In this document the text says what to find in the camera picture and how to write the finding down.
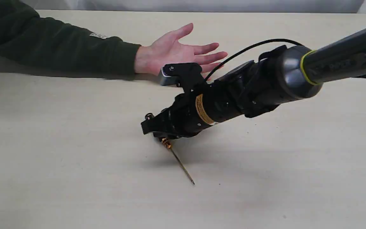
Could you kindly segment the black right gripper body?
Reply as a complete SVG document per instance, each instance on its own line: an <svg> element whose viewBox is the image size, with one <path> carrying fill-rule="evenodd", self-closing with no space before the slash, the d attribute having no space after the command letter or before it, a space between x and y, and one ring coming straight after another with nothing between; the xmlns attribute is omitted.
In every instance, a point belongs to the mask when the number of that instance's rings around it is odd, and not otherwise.
<svg viewBox="0 0 366 229"><path fill-rule="evenodd" d="M159 132L174 139L190 138L217 124L216 101L213 92L181 93L153 118L159 119Z"/></svg>

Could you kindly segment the dark green sleeved forearm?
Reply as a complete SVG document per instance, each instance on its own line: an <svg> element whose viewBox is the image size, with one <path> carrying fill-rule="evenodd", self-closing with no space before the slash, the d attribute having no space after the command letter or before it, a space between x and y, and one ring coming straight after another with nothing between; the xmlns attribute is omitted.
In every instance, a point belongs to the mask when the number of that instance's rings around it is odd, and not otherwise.
<svg viewBox="0 0 366 229"><path fill-rule="evenodd" d="M139 44L41 17L19 0L0 0L0 57L68 73L135 74Z"/></svg>

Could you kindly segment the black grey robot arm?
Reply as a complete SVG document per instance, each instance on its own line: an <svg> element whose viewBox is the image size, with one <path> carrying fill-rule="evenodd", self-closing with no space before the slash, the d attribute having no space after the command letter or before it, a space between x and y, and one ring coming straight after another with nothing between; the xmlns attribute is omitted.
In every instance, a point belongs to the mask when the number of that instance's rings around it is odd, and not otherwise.
<svg viewBox="0 0 366 229"><path fill-rule="evenodd" d="M286 42L260 54L208 83L197 63L165 65L161 85L183 89L171 106L158 115L148 113L141 122L144 135L160 142L196 136L211 126L237 116L254 118L280 104L314 97L326 82L346 78L366 79L366 28L318 50L289 39L269 39L237 52L229 58L272 42Z"/></svg>

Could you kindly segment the bare open human hand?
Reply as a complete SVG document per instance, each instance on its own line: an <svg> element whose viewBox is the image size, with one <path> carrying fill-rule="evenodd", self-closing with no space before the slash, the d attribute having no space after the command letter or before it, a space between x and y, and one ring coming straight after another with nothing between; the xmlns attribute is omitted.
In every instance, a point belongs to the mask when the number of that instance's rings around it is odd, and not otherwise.
<svg viewBox="0 0 366 229"><path fill-rule="evenodd" d="M196 63L202 67L202 73L208 73L228 56L225 51L215 52L218 43L206 45L186 45L180 39L193 31L193 23L177 30L167 32L149 46L141 46L136 54L134 71L137 74L157 75L166 64Z"/></svg>

